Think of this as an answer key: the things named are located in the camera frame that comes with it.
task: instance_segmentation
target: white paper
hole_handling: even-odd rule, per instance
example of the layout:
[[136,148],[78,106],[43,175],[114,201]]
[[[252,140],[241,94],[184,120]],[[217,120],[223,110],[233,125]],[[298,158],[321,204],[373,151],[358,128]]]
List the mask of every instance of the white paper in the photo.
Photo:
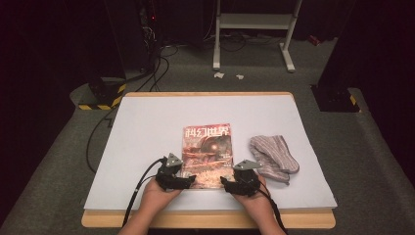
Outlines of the white paper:
[[[173,153],[181,157],[184,126],[230,123],[234,164],[254,161],[248,146],[256,135],[283,135],[300,171],[290,185],[267,179],[280,209],[335,208],[337,203],[308,141],[290,95],[124,97],[88,195],[87,210],[125,210],[147,167]],[[155,175],[160,164],[148,176]],[[134,209],[138,208],[141,192]],[[171,211],[238,210],[223,189],[184,190]]]

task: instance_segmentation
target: yellow black hazard tape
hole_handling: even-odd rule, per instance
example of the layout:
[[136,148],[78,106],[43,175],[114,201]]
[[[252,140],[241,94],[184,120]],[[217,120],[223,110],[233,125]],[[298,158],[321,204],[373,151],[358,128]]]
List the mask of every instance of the yellow black hazard tape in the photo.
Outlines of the yellow black hazard tape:
[[115,96],[113,97],[113,99],[110,102],[102,103],[102,102],[99,102],[97,99],[94,99],[93,101],[91,101],[91,100],[81,101],[81,102],[79,102],[78,107],[81,110],[85,110],[85,111],[86,110],[111,110],[111,109],[115,108],[121,102],[122,94],[125,90],[125,87],[126,87],[126,85],[122,84],[118,88]]

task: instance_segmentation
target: metal stand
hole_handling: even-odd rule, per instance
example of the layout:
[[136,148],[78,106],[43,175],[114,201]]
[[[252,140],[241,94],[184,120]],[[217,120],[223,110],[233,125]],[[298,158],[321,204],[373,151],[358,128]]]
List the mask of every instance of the metal stand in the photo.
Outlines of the metal stand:
[[293,61],[288,47],[291,37],[296,26],[299,16],[302,0],[297,0],[296,7],[292,14],[272,15],[272,14],[221,14],[220,0],[217,0],[216,12],[216,33],[213,52],[213,69],[220,70],[220,29],[221,28],[255,28],[255,29],[286,29],[287,36],[284,43],[280,43],[281,52],[283,54],[287,70],[294,72]]

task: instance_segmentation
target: black equipment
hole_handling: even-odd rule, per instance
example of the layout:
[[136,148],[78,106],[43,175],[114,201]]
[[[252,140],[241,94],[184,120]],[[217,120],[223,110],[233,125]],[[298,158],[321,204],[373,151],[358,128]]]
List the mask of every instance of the black equipment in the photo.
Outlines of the black equipment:
[[168,158],[164,157],[161,162],[162,166],[157,172],[156,181],[162,189],[188,189],[195,182],[196,175],[192,175],[189,178],[176,176],[176,173],[181,169],[183,161],[173,154],[169,154]]

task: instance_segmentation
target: hand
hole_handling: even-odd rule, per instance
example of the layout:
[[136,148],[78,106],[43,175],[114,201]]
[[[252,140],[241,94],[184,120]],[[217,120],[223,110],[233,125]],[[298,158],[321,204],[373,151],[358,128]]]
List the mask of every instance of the hand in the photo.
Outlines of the hand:
[[147,234],[153,218],[175,199],[182,190],[164,191],[155,178],[152,178],[144,189],[138,211],[131,216],[118,235]]
[[[262,183],[259,189],[267,193],[265,179],[261,175],[258,176],[258,179]],[[271,203],[262,193],[256,192],[256,194],[250,197],[236,194],[232,194],[232,196],[244,206],[245,210],[258,225],[262,235],[285,234],[275,219]]]
[[145,211],[147,214],[154,216],[167,207],[181,192],[182,190],[164,191],[156,179],[152,178],[144,189],[138,210]]

